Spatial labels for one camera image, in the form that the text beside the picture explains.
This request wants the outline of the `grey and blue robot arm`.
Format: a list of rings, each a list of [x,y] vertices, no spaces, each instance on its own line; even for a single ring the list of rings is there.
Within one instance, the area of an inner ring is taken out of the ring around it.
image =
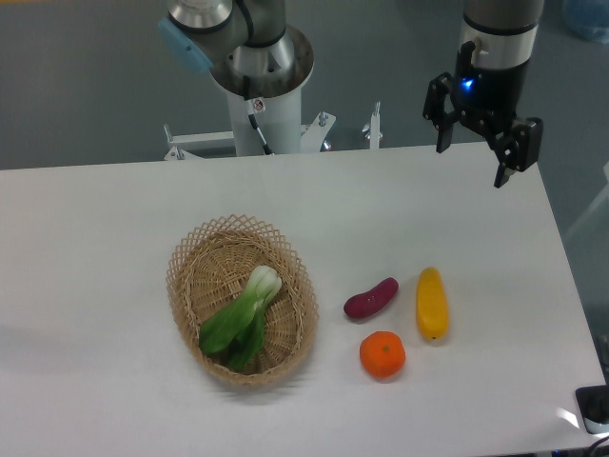
[[[539,158],[543,123],[517,115],[543,4],[468,1],[453,71],[432,79],[422,109],[448,149],[455,125],[481,136],[503,186]],[[321,112],[301,123],[301,90],[314,66],[307,38],[285,19],[282,1],[171,1],[158,30],[188,69],[210,74],[226,94],[240,156],[317,152],[334,124]]]

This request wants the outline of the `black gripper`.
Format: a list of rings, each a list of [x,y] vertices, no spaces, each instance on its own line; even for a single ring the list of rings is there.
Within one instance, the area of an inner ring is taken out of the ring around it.
[[[437,132],[437,153],[451,146],[457,119],[484,138],[503,133],[492,148],[499,162],[494,187],[500,189],[515,172],[538,162],[543,121],[538,117],[516,118],[528,62],[507,69],[485,69],[474,63],[480,54],[481,46],[476,41],[461,45],[454,82],[448,72],[429,82],[422,116]],[[451,111],[445,109],[449,97],[454,108]]]

